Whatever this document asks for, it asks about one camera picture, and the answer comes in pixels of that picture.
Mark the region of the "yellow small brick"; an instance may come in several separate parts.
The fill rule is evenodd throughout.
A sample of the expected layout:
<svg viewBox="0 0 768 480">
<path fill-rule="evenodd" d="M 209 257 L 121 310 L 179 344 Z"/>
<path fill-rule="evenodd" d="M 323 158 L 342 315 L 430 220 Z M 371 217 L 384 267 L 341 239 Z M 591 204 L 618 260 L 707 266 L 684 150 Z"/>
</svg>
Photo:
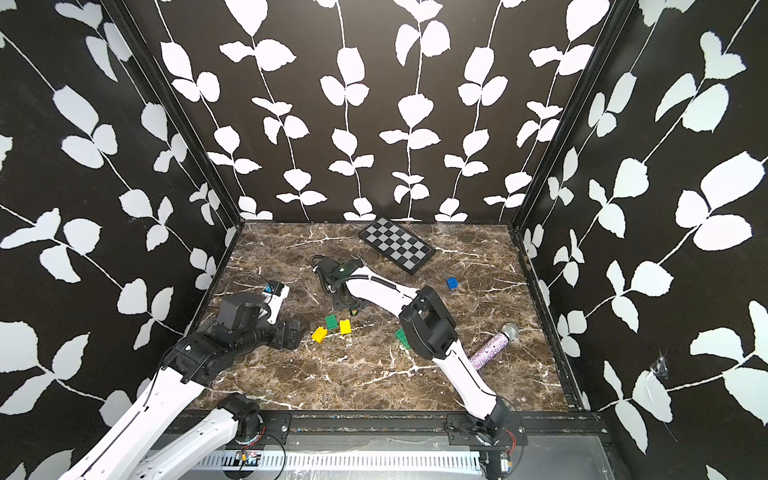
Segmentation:
<svg viewBox="0 0 768 480">
<path fill-rule="evenodd" d="M 341 320 L 339 322 L 340 334 L 348 335 L 352 332 L 351 321 L 349 319 Z"/>
</svg>

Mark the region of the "green long brick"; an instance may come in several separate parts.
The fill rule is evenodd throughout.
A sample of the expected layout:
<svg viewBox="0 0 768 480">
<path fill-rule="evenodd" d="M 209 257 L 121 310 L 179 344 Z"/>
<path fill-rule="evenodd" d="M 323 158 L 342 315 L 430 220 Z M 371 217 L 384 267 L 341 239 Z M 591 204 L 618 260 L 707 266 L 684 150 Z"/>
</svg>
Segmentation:
<svg viewBox="0 0 768 480">
<path fill-rule="evenodd" d="M 406 334 L 405 334 L 405 332 L 404 332 L 404 330 L 403 330 L 402 328 L 398 329 L 398 330 L 395 332 L 395 337 L 398 339 L 398 341 L 401 343 L 401 345 L 402 345 L 402 346 L 403 346 L 403 347 L 404 347 L 406 350 L 409 350 L 409 349 L 410 349 L 410 345 L 409 345 L 409 342 L 408 342 L 408 340 L 407 340 L 407 338 L 406 338 Z"/>
</svg>

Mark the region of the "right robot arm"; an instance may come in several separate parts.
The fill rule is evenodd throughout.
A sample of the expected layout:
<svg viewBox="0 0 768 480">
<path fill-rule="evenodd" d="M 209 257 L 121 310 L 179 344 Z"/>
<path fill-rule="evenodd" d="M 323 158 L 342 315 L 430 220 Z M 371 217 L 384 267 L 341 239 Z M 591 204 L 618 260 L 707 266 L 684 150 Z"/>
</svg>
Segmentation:
<svg viewBox="0 0 768 480">
<path fill-rule="evenodd" d="M 444 373 L 483 441 L 491 442 L 503 434 L 509 407 L 472 366 L 456 322 L 433 288 L 397 284 L 376 274 L 359 259 L 339 263 L 315 255 L 310 265 L 322 290 L 338 304 L 351 310 L 372 304 L 399 319 L 411 350 Z"/>
</svg>

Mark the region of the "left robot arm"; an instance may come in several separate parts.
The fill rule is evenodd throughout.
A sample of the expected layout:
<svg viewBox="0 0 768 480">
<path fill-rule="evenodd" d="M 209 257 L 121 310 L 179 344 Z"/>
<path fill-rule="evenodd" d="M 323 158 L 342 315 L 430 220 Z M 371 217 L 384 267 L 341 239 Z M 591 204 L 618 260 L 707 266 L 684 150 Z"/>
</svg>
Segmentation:
<svg viewBox="0 0 768 480">
<path fill-rule="evenodd" d="M 219 336 L 194 332 L 163 358 L 148 388 L 65 479 L 179 479 L 215 450 L 235 443 L 242 457 L 263 438 L 284 441 L 284 427 L 262 415 L 257 402 L 234 393 L 157 452 L 151 449 L 185 408 L 241 353 L 258 346 L 295 348 L 297 321 L 266 321 Z"/>
</svg>

